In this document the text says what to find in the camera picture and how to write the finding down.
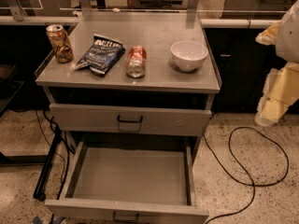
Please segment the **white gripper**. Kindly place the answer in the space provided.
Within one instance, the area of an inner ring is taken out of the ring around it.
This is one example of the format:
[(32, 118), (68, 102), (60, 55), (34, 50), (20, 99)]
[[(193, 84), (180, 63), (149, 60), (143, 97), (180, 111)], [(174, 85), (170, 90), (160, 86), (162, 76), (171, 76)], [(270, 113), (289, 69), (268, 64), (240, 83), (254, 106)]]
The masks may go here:
[(269, 127), (279, 122), (289, 107), (299, 99), (299, 0), (285, 13), (281, 21), (259, 33), (255, 41), (275, 45), (278, 57), (287, 62), (277, 70), (272, 68), (266, 77), (255, 122)]

